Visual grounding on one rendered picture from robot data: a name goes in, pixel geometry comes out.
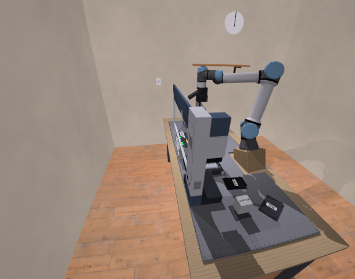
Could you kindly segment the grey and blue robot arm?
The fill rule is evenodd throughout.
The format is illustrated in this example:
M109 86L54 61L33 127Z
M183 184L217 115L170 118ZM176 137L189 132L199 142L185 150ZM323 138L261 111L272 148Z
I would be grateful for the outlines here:
M222 70L208 70L207 67L198 67L197 87L205 88L206 80L212 80L215 84L222 83L258 83L261 84L256 99L250 111L249 117L242 121L241 142L239 149L245 151L259 148L256 137L259 134L261 118L268 104L269 98L275 86L278 85L284 73L281 62L270 62L263 70L250 73L223 74ZM261 79L260 79L261 78ZM200 83L201 82L201 83ZM205 83L203 83L205 82Z

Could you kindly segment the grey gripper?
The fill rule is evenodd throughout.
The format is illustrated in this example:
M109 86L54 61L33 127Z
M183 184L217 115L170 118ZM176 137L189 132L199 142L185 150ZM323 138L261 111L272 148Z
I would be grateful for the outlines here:
M201 93L196 96L196 106L202 106L205 109L205 106L203 106L203 103L201 103L201 102L207 102L207 98L208 98L207 90L208 90L208 88L207 87L205 87L205 88L198 88L197 87L197 89L199 89L201 91Z

